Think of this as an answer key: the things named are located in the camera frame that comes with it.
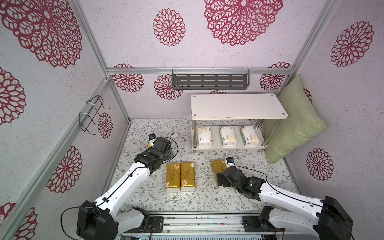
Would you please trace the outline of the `white tissue pack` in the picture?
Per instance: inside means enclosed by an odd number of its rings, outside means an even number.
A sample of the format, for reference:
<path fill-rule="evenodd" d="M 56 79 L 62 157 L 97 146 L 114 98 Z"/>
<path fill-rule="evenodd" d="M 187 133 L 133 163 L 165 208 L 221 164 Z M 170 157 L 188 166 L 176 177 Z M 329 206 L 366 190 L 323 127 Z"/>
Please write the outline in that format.
<path fill-rule="evenodd" d="M 212 132 L 209 127 L 198 127 L 198 147 L 210 148 L 213 146 Z"/>
<path fill-rule="evenodd" d="M 235 135 L 235 130 L 232 126 L 222 126 L 220 127 L 220 136 L 222 140 L 222 146 L 236 146 L 237 139 Z"/>
<path fill-rule="evenodd" d="M 258 146 L 260 139 L 253 126 L 241 126 L 240 133 L 245 146 Z"/>

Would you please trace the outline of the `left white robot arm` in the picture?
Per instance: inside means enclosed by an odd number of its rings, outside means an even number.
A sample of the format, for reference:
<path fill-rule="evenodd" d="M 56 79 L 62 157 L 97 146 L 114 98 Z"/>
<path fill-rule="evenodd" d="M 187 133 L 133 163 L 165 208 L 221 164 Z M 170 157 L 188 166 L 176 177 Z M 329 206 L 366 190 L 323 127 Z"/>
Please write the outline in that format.
<path fill-rule="evenodd" d="M 83 240 L 114 240 L 130 230 L 147 231 L 150 214 L 139 208 L 120 213 L 129 196 L 161 165 L 174 157 L 172 141 L 158 137 L 138 154 L 129 170 L 103 195 L 79 207 L 76 234 Z"/>

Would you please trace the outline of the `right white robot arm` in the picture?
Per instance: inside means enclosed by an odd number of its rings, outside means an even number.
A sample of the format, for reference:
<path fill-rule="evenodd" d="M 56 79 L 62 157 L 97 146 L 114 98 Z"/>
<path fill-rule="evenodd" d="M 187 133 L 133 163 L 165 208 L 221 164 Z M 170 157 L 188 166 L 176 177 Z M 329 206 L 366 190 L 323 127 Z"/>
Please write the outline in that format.
<path fill-rule="evenodd" d="M 265 203 L 256 220 L 244 219 L 246 231 L 293 230 L 320 240 L 353 239 L 353 220 L 334 198 L 310 198 L 295 194 L 268 182 L 267 178 L 247 177 L 240 166 L 230 166 L 218 173 L 218 184 L 232 187 L 250 200 Z"/>

